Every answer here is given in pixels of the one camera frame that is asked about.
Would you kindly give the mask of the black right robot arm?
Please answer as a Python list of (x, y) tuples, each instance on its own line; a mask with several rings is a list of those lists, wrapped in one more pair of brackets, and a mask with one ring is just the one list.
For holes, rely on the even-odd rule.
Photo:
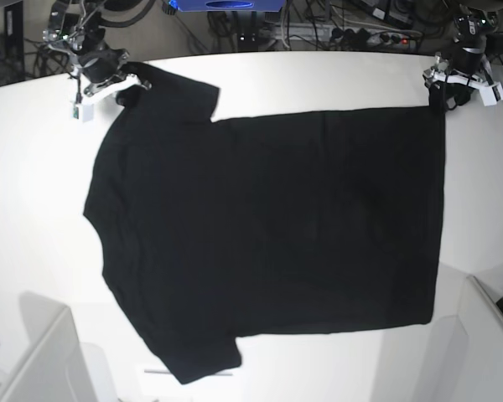
[(67, 56), (76, 92), (73, 106), (80, 108), (101, 98), (138, 86), (145, 90), (151, 84), (139, 77), (137, 69), (128, 65), (126, 49), (113, 49), (106, 42), (108, 28), (130, 28), (145, 18), (153, 8), (146, 1), (135, 16), (113, 21), (103, 11), (124, 13), (139, 1), (56, 1), (53, 3), (48, 27), (43, 31), (44, 44)]

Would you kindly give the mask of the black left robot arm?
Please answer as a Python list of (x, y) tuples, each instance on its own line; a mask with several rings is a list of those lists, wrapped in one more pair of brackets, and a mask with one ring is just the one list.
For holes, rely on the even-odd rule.
[(503, 87), (493, 76), (486, 56), (487, 35), (497, 24), (493, 13), (462, 7), (454, 18), (456, 34), (448, 49), (437, 52), (423, 71), (428, 102), (438, 113), (465, 105), (478, 93), (484, 106), (503, 101)]

